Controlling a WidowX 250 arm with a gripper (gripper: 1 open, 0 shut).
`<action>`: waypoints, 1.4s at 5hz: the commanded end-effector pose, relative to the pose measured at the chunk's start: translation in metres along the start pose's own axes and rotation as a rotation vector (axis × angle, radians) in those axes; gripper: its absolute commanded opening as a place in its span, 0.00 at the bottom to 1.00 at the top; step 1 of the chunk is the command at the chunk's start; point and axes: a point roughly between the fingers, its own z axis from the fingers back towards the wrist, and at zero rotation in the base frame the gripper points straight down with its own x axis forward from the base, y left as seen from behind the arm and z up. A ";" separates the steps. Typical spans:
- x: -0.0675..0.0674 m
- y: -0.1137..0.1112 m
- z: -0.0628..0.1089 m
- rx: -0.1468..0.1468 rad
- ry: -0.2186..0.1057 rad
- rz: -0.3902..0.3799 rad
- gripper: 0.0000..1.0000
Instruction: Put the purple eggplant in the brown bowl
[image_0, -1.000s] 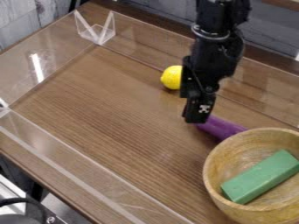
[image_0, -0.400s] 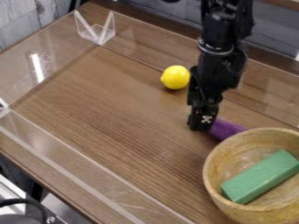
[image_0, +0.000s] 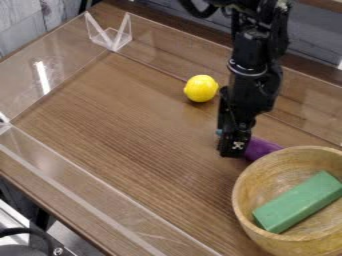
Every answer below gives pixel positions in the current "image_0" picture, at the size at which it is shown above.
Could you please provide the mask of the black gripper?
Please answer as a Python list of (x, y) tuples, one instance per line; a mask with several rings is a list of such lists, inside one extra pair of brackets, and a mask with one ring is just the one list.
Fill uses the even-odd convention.
[(229, 61), (230, 84), (219, 90), (218, 151), (222, 157), (245, 155), (257, 116), (273, 110), (281, 91), (284, 71), (278, 61), (246, 68)]

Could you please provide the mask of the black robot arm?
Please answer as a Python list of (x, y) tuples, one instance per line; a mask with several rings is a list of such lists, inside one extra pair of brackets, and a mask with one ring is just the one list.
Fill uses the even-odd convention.
[(257, 117), (273, 110), (281, 92), (280, 59), (289, 47), (290, 0), (178, 0), (186, 11), (206, 19), (221, 12), (232, 19), (230, 84), (219, 89), (218, 151), (240, 158), (248, 151)]

